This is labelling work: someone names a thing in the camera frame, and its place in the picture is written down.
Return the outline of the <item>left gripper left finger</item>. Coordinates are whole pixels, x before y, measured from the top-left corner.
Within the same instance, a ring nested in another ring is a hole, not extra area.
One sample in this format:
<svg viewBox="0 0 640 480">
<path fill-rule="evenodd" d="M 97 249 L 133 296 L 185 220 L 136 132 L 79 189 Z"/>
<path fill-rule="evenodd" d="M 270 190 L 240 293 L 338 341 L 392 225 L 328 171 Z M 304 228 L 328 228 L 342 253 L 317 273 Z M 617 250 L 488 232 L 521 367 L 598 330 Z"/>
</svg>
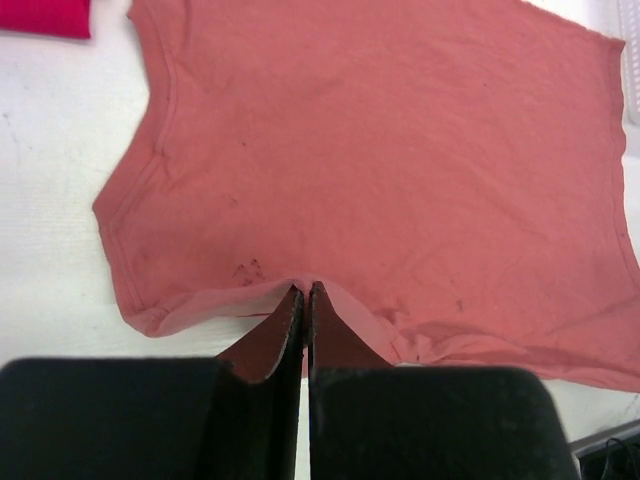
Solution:
<svg viewBox="0 0 640 480">
<path fill-rule="evenodd" d="M 1 371 L 5 479 L 291 479 L 303 294 L 213 357 L 29 358 Z"/>
</svg>

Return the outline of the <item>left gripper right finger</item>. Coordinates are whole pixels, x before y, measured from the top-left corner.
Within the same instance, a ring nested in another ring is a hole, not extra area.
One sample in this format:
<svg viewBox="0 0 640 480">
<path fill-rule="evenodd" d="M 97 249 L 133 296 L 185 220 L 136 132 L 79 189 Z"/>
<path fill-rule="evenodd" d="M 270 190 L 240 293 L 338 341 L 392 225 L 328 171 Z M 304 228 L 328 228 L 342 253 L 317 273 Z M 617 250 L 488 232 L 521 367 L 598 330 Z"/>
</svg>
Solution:
<svg viewBox="0 0 640 480">
<path fill-rule="evenodd" d="M 575 479 L 553 401 L 510 367 L 391 367 L 310 298 L 313 479 Z"/>
</svg>

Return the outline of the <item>salmon pink t shirt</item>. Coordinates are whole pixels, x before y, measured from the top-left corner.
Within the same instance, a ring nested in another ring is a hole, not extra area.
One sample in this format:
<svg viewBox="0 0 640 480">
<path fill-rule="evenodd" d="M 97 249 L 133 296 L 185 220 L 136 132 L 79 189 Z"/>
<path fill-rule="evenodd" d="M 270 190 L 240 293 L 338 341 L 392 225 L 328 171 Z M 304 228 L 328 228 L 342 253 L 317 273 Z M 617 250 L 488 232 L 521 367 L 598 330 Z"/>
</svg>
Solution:
<svg viewBox="0 0 640 480">
<path fill-rule="evenodd" d="M 322 282 L 392 364 L 639 388 L 622 40 L 526 1 L 135 1 L 149 103 L 94 203 L 124 320 Z"/>
</svg>

